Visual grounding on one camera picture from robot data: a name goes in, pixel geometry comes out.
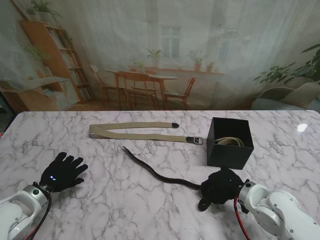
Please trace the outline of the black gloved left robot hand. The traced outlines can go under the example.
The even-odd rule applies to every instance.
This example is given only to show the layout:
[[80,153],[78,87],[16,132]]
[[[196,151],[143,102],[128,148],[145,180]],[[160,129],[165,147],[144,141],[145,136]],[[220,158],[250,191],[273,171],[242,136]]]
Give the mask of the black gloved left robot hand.
[[79,175],[88,169],[84,159],[75,159],[66,152],[60,152],[41,175],[39,185],[48,188],[51,193],[62,192],[84,182]]

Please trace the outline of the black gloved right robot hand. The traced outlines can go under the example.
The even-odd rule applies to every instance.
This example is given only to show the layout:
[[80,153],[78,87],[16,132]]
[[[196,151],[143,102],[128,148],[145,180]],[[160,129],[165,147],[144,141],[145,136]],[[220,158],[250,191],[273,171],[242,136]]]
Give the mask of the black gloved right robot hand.
[[241,178],[231,169],[222,167],[219,171],[209,175],[208,179],[200,185],[202,199],[201,207],[211,204],[223,205],[226,201],[236,197],[238,189],[244,185]]

